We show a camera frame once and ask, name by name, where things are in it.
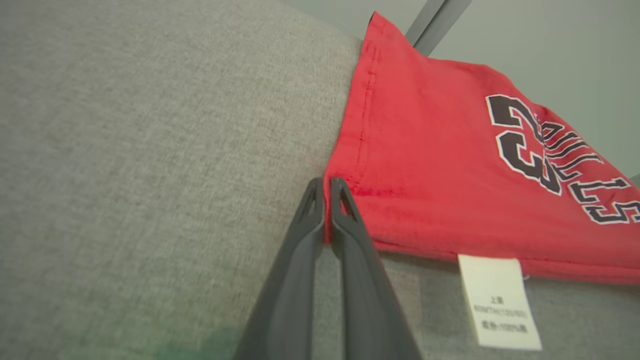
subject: black number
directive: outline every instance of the black number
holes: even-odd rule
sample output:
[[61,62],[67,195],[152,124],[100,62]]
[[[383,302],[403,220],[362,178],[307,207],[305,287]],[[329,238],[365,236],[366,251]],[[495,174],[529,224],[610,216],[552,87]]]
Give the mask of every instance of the black number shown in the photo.
[[[611,203],[611,209],[607,209],[602,203],[598,195],[595,193],[599,189],[624,189],[630,185],[622,178],[613,179],[612,181],[593,181],[591,183],[581,183],[576,181],[569,185],[569,189],[573,193],[573,198],[581,204],[582,208],[591,217],[591,219],[599,224],[629,224],[631,221],[640,222],[640,201],[617,202]],[[631,217],[627,216],[627,211],[635,212]],[[603,212],[613,212],[610,215],[603,215]]]
[[[514,116],[514,111],[517,111],[528,123],[535,139],[544,146],[541,126],[522,101],[505,95],[492,95],[487,97],[487,103],[492,122],[495,125],[522,129],[520,117]],[[500,157],[511,170],[521,173],[528,179],[536,180],[556,195],[562,194],[556,172],[546,158],[543,159],[542,156],[532,151],[529,161],[520,157],[520,150],[527,149],[526,137],[521,131],[507,130],[498,135],[497,139]]]

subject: red jersey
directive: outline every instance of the red jersey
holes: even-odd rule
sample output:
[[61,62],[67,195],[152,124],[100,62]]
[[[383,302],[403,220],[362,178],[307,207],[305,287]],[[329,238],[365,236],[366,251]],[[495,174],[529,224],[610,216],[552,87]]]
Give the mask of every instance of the red jersey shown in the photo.
[[638,189],[506,76],[421,56],[377,13],[325,183],[333,176],[381,250],[640,283]]

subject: fabric texture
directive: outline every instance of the fabric texture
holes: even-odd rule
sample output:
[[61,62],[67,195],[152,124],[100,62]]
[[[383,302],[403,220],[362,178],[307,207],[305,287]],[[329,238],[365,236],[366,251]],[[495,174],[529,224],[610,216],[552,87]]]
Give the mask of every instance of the fabric texture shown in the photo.
[[[0,359],[230,359],[362,41],[269,0],[0,3]],[[451,263],[385,254],[424,359],[636,359],[640,288],[530,279],[479,348]],[[314,359],[341,358],[339,263]]]
[[640,283],[639,190],[507,77],[423,57],[379,14],[326,184],[333,176],[349,183],[381,250]]

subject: gray couch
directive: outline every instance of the gray couch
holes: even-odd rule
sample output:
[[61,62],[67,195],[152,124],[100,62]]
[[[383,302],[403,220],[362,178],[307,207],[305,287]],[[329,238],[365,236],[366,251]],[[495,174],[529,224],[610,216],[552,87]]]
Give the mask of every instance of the gray couch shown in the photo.
[[[0,4],[0,358],[228,359],[362,42],[270,0]],[[425,359],[637,359],[638,287],[529,279],[542,352],[479,348],[455,264],[384,254]],[[314,359],[340,359],[317,262]]]

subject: gray upholstery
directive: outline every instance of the gray upholstery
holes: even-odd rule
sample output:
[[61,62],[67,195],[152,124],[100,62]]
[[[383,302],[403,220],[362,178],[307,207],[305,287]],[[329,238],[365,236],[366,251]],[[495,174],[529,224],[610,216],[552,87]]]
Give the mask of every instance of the gray upholstery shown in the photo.
[[[269,0],[0,4],[0,358],[226,359],[337,137],[361,42]],[[456,265],[385,255],[425,359],[637,358],[637,288],[530,279],[475,345]],[[318,261],[314,358],[340,358]]]

